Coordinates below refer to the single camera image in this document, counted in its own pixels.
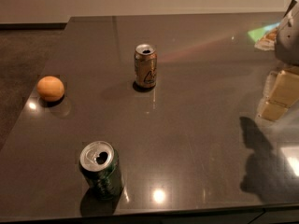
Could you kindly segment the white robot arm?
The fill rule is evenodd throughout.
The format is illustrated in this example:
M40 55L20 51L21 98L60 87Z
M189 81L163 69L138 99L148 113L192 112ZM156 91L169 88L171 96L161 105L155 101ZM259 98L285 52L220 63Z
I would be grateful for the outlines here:
M284 63L299 65L299 1L292 0L278 26L276 57Z

